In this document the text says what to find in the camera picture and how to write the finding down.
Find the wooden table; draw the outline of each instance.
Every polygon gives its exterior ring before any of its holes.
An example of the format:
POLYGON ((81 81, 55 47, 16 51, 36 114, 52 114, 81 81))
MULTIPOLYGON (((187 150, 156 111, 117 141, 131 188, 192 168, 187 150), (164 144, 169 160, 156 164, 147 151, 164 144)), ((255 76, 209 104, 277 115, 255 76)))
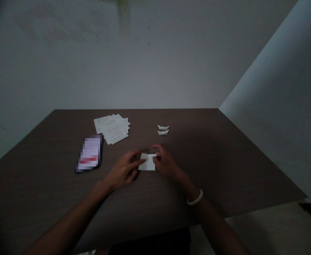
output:
MULTIPOLYGON (((78 203, 132 149, 161 143, 225 216, 305 198, 305 194, 218 109, 55 110, 0 159, 0 230, 21 253, 78 203), (75 174, 93 119, 120 113, 129 137, 103 145, 99 169, 75 174), (159 136, 157 125, 171 126, 159 136)), ((142 171, 112 193, 74 253, 187 227, 195 220, 180 189, 142 171)))

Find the phone screen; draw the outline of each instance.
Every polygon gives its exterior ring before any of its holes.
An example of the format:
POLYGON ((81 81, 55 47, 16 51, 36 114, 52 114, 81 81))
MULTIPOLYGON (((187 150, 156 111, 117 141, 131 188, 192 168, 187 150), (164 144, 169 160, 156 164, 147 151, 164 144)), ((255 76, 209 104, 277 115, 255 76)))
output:
POLYGON ((93 135, 83 141, 76 173, 89 172, 101 164, 102 135, 93 135))

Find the hand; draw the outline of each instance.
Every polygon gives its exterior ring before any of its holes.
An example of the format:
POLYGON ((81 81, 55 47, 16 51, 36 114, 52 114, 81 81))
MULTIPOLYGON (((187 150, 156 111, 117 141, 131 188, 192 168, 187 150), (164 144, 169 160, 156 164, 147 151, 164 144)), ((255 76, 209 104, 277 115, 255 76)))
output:
POLYGON ((157 157, 153 157, 153 162, 156 168, 164 175, 172 178, 175 181, 183 176, 184 172, 178 167, 174 161, 172 155, 165 151, 162 145, 152 145, 152 148, 158 148, 159 152, 156 152, 157 157))
POLYGON ((120 188, 134 181, 138 174, 138 166, 145 162, 144 159, 131 163, 131 159, 140 154, 140 151, 130 151, 117 160, 113 169, 104 181, 111 184, 113 189, 120 188))

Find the white bracelet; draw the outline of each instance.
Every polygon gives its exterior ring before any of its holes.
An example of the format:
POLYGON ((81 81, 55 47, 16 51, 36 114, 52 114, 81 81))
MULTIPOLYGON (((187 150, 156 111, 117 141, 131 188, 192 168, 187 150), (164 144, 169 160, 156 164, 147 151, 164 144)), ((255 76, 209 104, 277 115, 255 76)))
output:
POLYGON ((189 202, 188 199, 187 199, 187 204, 188 204, 189 206, 196 205, 197 203, 199 203, 199 201, 201 200, 201 198, 202 198, 203 195, 204 195, 204 193, 203 193, 202 190, 200 189, 200 195, 199 195, 199 197, 198 197, 196 200, 192 201, 192 202, 189 202))

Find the wrist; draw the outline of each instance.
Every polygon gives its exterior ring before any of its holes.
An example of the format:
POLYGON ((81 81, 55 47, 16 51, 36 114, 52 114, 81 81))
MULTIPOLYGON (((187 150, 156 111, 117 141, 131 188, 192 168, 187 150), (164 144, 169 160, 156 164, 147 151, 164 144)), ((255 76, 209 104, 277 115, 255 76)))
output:
POLYGON ((187 199, 189 201, 194 201, 197 199, 200 194, 200 190, 193 184, 188 174, 182 172, 178 182, 186 193, 187 199))
POLYGON ((107 180, 106 178, 99 181, 93 188, 94 194, 101 196, 101 195, 109 195, 116 189, 115 185, 107 180))

